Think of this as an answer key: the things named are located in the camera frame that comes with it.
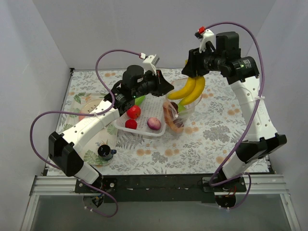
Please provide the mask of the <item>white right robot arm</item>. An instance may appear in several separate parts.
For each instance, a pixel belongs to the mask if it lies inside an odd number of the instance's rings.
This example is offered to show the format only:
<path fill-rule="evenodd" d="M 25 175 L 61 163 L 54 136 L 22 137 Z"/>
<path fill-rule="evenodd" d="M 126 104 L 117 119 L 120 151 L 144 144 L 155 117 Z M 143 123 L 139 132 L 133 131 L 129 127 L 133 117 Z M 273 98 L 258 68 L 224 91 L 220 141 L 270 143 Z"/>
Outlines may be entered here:
<path fill-rule="evenodd" d="M 200 28 L 195 36 L 200 40 L 197 49 L 189 50 L 188 61 L 182 74 L 196 78 L 211 71 L 219 71 L 237 97 L 246 129 L 228 157 L 209 181 L 212 187 L 229 191 L 256 161 L 287 143 L 278 134 L 268 114 L 262 90 L 264 81 L 259 78 L 257 64 L 251 56 L 242 57 L 239 35 L 236 32 L 214 34 Z"/>

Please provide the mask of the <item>yellow banana bunch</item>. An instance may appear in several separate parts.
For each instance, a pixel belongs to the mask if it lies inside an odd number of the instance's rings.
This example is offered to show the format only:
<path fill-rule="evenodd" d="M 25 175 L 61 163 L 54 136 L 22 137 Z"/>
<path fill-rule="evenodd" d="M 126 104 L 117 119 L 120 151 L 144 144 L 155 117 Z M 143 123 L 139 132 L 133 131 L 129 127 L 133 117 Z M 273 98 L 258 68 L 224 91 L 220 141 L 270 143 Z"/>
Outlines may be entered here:
<path fill-rule="evenodd" d="M 197 100 L 205 88 L 205 77 L 188 77 L 185 86 L 167 95 L 169 100 L 181 100 L 180 105 L 186 106 Z"/>

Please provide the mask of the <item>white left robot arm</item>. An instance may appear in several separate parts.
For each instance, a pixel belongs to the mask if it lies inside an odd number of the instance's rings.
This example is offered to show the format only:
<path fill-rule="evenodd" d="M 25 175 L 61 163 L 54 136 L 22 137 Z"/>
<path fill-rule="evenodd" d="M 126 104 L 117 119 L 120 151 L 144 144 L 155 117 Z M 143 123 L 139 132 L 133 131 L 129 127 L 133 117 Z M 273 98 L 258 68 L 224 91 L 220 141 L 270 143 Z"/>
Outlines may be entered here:
<path fill-rule="evenodd" d="M 144 71 L 139 65 L 130 65 L 122 79 L 114 84 L 111 93 L 92 111 L 93 116 L 85 116 L 62 134 L 53 132 L 49 136 L 50 159 L 66 176 L 77 177 L 91 192 L 98 192 L 103 185 L 102 176 L 84 162 L 79 152 L 103 128 L 125 114 L 135 104 L 136 98 L 147 94 L 161 97 L 173 89 L 161 70 L 153 73 Z"/>

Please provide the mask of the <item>clear zip top bag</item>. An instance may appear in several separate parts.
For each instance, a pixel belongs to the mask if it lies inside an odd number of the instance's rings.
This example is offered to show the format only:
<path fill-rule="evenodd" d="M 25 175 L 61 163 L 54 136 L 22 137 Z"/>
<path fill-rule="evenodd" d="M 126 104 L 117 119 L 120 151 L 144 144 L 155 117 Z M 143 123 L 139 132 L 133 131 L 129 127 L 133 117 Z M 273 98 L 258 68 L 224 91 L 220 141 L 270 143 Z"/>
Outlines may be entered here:
<path fill-rule="evenodd" d="M 188 105 L 181 105 L 179 100 L 170 100 L 167 96 L 163 103 L 163 112 L 166 125 L 171 133 L 178 135 L 184 131 L 188 118 L 194 113 L 196 105 L 201 101 L 200 95 L 194 102 Z"/>

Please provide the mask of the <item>purple onion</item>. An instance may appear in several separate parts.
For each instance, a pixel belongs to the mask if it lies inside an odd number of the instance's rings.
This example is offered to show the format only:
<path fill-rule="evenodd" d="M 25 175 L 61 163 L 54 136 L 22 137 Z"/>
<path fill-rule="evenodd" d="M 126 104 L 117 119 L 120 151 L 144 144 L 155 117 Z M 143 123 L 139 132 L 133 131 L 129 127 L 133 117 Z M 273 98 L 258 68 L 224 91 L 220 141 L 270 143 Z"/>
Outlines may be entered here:
<path fill-rule="evenodd" d="M 161 122 L 156 117 L 150 117 L 147 120 L 147 125 L 151 130 L 159 130 L 161 128 Z"/>

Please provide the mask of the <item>green cucumber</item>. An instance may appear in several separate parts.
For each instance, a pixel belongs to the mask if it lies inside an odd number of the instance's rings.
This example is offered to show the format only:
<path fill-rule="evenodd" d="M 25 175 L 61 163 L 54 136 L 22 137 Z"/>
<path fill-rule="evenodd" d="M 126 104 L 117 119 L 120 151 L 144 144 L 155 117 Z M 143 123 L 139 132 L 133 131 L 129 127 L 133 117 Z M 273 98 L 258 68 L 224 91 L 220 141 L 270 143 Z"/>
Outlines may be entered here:
<path fill-rule="evenodd" d="M 135 99 L 135 105 L 139 106 L 144 101 L 145 96 L 141 96 Z"/>

